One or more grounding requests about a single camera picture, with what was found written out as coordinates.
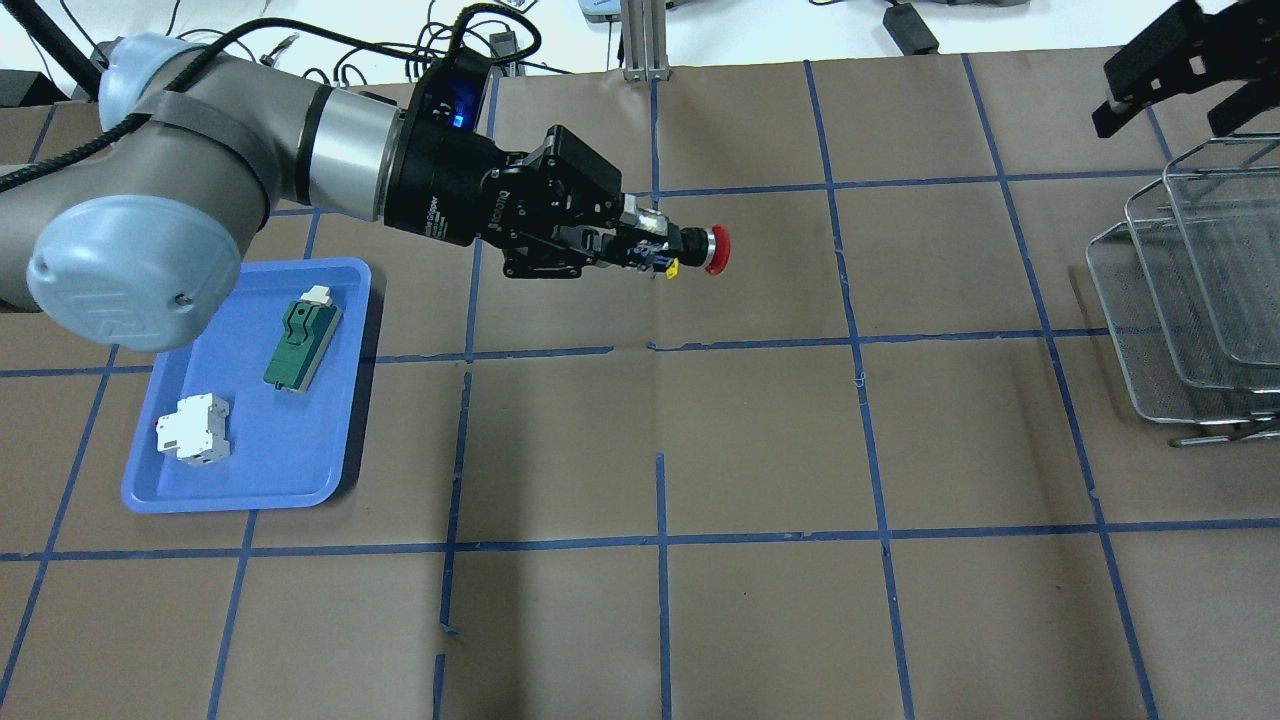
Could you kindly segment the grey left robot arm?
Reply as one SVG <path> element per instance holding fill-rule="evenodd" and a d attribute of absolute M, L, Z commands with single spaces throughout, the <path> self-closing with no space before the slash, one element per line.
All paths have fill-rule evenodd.
<path fill-rule="evenodd" d="M 467 247 L 515 278 L 672 272 L 719 242 L 640 208 L 620 170 L 556 126 L 531 152 L 477 132 L 492 63 L 449 50 L 407 108 L 161 35 L 123 38 L 102 136 L 3 176 L 3 306 L 101 345 L 193 341 L 279 201 Z"/>

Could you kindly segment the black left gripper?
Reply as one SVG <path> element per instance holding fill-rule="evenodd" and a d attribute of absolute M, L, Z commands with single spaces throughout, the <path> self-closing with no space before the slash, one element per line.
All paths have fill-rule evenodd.
<path fill-rule="evenodd" d="M 572 279 L 585 266 L 671 269 L 669 219 L 623 195 L 617 167 L 563 126 L 529 152 L 477 132 L 492 63 L 435 60 L 415 85 L 387 173 L 385 223 L 499 249 L 507 275 Z"/>

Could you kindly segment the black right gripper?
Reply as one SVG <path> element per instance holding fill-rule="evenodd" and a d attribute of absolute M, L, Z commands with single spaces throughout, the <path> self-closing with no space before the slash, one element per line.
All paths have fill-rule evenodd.
<path fill-rule="evenodd" d="M 1279 105 L 1279 5 L 1234 1 L 1217 13 L 1176 1 L 1105 64 L 1108 97 L 1092 114 L 1101 138 L 1115 136 L 1144 109 L 1179 95 L 1236 82 L 1211 108 L 1216 137 L 1239 131 Z"/>

